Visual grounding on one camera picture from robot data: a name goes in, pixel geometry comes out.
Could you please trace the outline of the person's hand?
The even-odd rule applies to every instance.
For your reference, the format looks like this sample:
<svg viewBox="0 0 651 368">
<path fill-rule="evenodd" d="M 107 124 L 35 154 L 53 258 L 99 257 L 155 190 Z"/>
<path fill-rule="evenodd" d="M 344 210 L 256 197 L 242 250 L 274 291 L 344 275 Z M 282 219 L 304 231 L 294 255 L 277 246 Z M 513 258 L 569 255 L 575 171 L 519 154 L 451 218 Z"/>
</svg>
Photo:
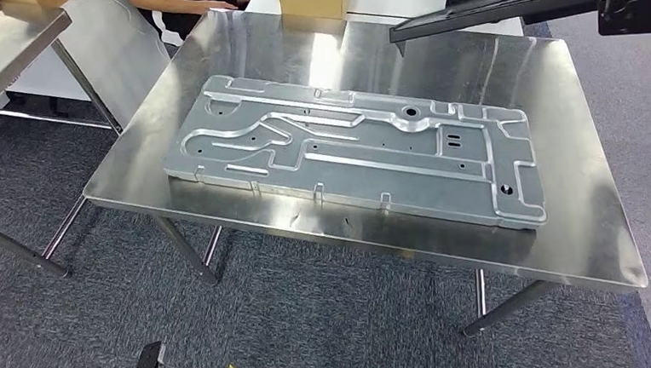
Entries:
<svg viewBox="0 0 651 368">
<path fill-rule="evenodd" d="M 238 10 L 239 7 L 235 4 L 228 3 L 225 1 L 211 1 L 211 0 L 201 0 L 193 1 L 191 13 L 192 14 L 205 14 L 209 10 Z"/>
</svg>

